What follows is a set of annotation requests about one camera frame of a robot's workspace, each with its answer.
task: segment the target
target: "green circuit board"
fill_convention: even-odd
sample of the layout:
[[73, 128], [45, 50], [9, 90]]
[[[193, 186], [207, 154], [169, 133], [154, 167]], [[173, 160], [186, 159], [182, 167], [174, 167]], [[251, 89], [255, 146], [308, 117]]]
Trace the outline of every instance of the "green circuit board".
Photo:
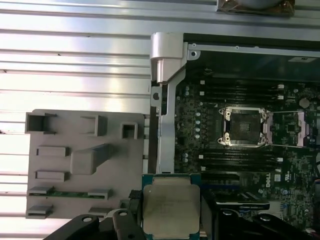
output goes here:
[[[252, 92], [246, 91], [244, 100], [241, 95], [242, 86], [250, 83], [232, 81], [228, 85], [228, 82], [224, 81], [225, 86], [222, 86], [217, 81], [207, 86], [209, 81], [213, 80], [191, 75], [176, 89], [175, 172], [202, 173], [205, 175], [205, 184], [221, 186], [228, 191], [232, 189], [230, 186], [237, 186], [270, 201], [270, 210], [266, 211], [267, 213], [302, 230], [312, 226], [314, 213], [311, 189], [315, 179], [320, 177], [315, 171], [318, 151], [314, 147], [318, 134], [317, 86], [313, 83], [277, 82], [274, 84], [277, 90], [272, 92], [278, 96], [276, 99], [269, 98], [269, 93], [276, 88], [271, 87], [270, 92], [262, 92], [262, 95], [266, 95], [265, 99], [255, 101], [254, 97], [258, 96], [260, 91], [257, 90], [255, 95], [255, 87], [252, 87]], [[223, 101], [219, 98], [219, 92], [224, 91], [233, 91], [233, 95], [224, 95]], [[273, 115], [273, 145], [247, 148], [225, 147], [219, 144], [217, 139], [224, 131], [223, 116], [219, 114], [219, 109], [234, 106], [261, 107], [277, 113]], [[301, 132], [298, 113], [303, 115], [307, 123], [308, 133], [303, 139], [303, 147], [297, 147]], [[204, 151], [214, 153], [214, 161], [204, 158]], [[243, 156], [239, 155], [238, 151], [244, 153]], [[242, 161], [246, 156], [252, 158], [248, 166], [232, 165], [231, 160]], [[261, 164], [256, 164], [254, 160], [259, 161], [260, 156], [265, 156], [266, 160], [262, 159]], [[276, 166], [272, 171], [268, 171], [269, 168], [264, 170], [268, 165], [267, 158], [272, 158], [272, 164]], [[220, 167], [222, 160], [230, 161], [230, 165]], [[229, 174], [231, 177], [215, 177], [220, 174]], [[241, 214], [249, 218], [258, 213], [250, 211]]]

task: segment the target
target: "electronic component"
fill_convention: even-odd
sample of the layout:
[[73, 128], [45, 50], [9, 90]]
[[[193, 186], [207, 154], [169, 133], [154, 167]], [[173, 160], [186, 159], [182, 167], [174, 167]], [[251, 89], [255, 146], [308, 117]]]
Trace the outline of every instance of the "electronic component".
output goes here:
[[281, 201], [269, 201], [269, 209], [259, 211], [258, 214], [270, 214], [283, 220], [283, 204]]
[[214, 191], [207, 190], [211, 199], [215, 201], [222, 209], [233, 209], [237, 211], [246, 210], [268, 210], [270, 203], [266, 200], [259, 198], [248, 191]]
[[260, 147], [267, 143], [270, 127], [263, 108], [226, 107], [219, 110], [224, 117], [223, 137], [218, 143], [230, 147]]

